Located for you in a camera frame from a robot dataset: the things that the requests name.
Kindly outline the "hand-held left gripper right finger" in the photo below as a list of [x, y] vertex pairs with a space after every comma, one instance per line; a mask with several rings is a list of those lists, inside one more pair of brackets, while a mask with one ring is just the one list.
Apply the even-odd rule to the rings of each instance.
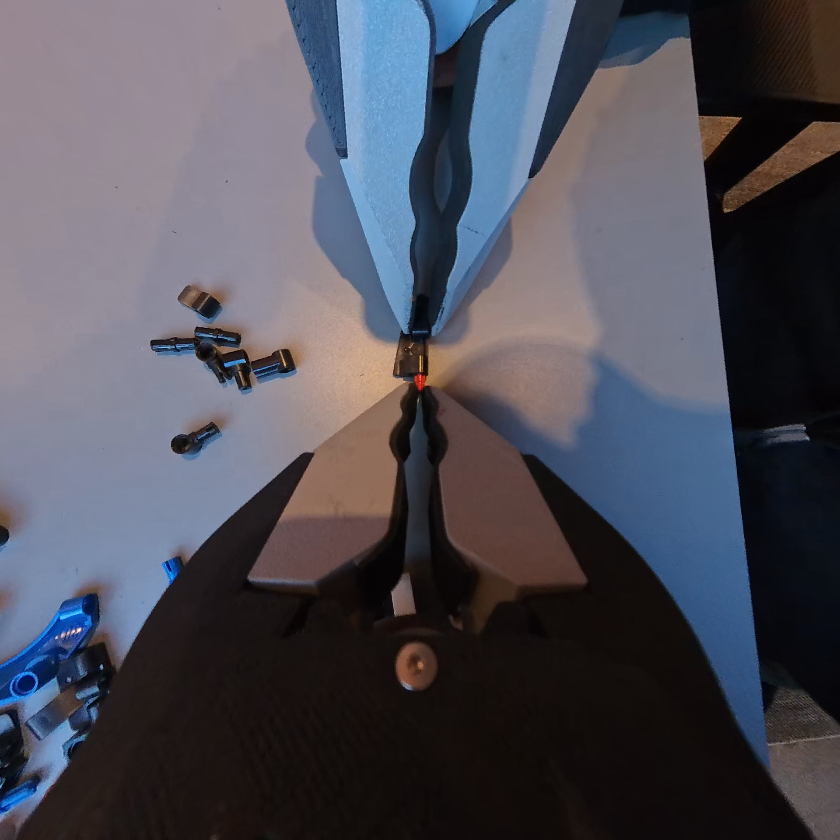
[[431, 568], [444, 609], [480, 632], [502, 603], [581, 592], [587, 577], [522, 453], [437, 387], [421, 392]]

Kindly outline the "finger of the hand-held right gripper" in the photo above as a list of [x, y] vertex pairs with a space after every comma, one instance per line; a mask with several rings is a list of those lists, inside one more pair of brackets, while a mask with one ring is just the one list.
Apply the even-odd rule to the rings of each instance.
[[428, 292], [433, 336], [455, 313], [543, 168], [623, 2], [479, 2], [460, 39], [445, 133], [450, 187]]
[[432, 8], [420, 1], [289, 1], [287, 11], [376, 274], [407, 333], [417, 227], [410, 181], [431, 100]]

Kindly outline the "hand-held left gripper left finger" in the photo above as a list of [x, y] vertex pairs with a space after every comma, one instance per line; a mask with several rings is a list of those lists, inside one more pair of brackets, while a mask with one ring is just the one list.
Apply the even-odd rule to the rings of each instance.
[[418, 391], [400, 385], [324, 441], [248, 573], [248, 583], [374, 613], [403, 574], [405, 462]]

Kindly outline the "black toy connector block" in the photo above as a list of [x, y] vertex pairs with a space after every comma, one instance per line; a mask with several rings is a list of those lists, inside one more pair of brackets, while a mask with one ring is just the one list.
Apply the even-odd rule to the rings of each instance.
[[401, 332], [397, 343], [393, 375], [415, 380], [428, 374], [428, 341], [432, 325], [428, 313], [428, 296], [418, 295], [413, 303], [409, 330]]

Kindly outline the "black elbow toy connector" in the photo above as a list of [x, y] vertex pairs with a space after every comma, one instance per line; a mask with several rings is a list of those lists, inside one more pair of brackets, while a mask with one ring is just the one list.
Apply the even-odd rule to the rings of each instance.
[[226, 378], [235, 382], [240, 392], [250, 392], [253, 385], [251, 363], [247, 352], [241, 349], [220, 352], [218, 358], [222, 363]]

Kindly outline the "black flat toy link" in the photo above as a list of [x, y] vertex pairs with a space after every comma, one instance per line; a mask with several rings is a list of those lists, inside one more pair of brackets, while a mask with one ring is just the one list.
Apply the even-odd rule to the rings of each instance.
[[194, 285], [186, 285], [177, 296], [178, 302], [193, 311], [200, 319], [213, 321], [223, 305], [213, 294]]

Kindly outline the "white desk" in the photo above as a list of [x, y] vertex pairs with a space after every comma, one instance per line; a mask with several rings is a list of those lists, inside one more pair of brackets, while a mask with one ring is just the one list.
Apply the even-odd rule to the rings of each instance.
[[[421, 394], [390, 599], [249, 584], [316, 448], [413, 385], [287, 3], [2, 2], [2, 654], [91, 592], [123, 654], [17, 838], [751, 836], [778, 796], [685, 16], [618, 19], [476, 284], [427, 387], [522, 453], [585, 589], [446, 613]], [[240, 392], [150, 348], [196, 327], [297, 370]]]

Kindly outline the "black ball-joint toy connector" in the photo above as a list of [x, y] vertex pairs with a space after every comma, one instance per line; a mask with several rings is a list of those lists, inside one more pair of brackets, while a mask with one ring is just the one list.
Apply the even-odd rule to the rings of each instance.
[[179, 456], [198, 455], [206, 444], [214, 441], [222, 430], [211, 422], [189, 433], [177, 434], [171, 440], [171, 451]]

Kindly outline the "black toy pin connector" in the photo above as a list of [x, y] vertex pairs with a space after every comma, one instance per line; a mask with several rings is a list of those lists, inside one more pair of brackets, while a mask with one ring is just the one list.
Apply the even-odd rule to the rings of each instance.
[[263, 358], [252, 360], [250, 369], [257, 379], [263, 380], [276, 375], [292, 374], [297, 366], [289, 349], [278, 349]]

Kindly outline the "blue curved toy panel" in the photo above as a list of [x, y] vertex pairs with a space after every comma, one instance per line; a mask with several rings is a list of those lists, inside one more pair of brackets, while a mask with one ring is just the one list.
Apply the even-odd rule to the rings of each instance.
[[63, 601], [41, 634], [1, 663], [1, 703], [25, 700], [45, 687], [87, 644], [99, 620], [97, 593]]

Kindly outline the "person's dark clothing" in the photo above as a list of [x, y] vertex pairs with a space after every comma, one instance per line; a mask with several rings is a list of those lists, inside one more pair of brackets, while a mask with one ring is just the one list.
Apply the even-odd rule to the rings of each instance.
[[838, 717], [838, 198], [753, 219], [718, 289], [759, 658]]

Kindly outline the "grey flat toy piece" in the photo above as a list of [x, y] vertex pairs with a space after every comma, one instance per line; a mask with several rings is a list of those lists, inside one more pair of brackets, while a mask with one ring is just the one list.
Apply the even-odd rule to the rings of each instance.
[[66, 690], [27, 719], [25, 726], [37, 741], [42, 742], [87, 703], [87, 699], [79, 697], [76, 690]]

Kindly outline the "black toy part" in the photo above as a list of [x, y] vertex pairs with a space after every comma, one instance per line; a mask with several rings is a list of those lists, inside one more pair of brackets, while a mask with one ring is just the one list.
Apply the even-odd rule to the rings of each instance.
[[15, 707], [1, 709], [1, 792], [14, 787], [28, 761]]

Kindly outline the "blue small toy part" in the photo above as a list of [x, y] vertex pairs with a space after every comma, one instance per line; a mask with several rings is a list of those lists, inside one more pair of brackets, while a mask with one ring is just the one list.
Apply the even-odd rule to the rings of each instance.
[[31, 776], [6, 789], [1, 790], [0, 813], [1, 816], [11, 812], [14, 808], [26, 802], [38, 791], [41, 779]]

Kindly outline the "black toy frame connector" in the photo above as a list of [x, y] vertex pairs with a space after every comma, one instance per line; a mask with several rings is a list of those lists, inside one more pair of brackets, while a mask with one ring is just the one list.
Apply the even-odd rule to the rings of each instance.
[[99, 700], [109, 693], [115, 673], [105, 643], [81, 647], [59, 663], [59, 695], [80, 701]]

